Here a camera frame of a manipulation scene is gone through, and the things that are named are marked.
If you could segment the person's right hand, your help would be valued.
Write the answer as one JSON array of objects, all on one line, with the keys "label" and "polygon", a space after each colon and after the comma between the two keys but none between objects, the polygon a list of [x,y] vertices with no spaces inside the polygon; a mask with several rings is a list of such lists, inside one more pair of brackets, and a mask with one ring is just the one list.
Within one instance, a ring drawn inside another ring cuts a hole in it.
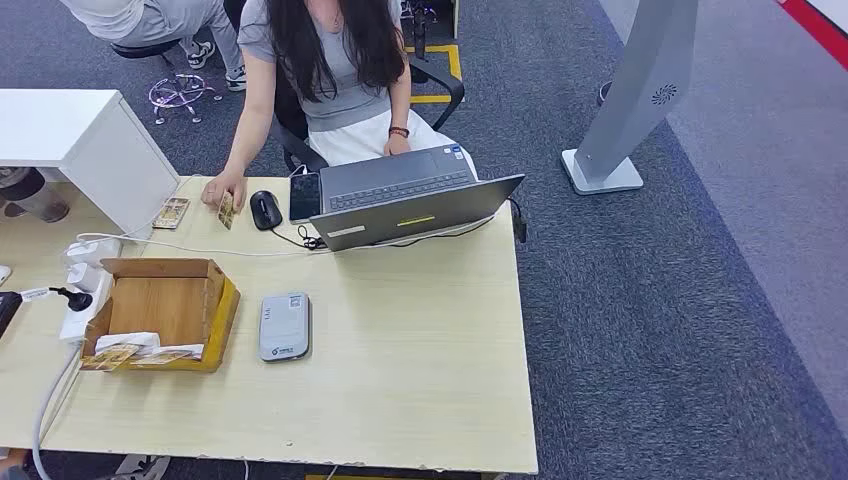
[{"label": "person's right hand", "polygon": [[201,201],[210,207],[219,207],[225,193],[233,197],[233,210],[242,210],[245,200],[246,179],[243,170],[223,170],[204,187]]}]

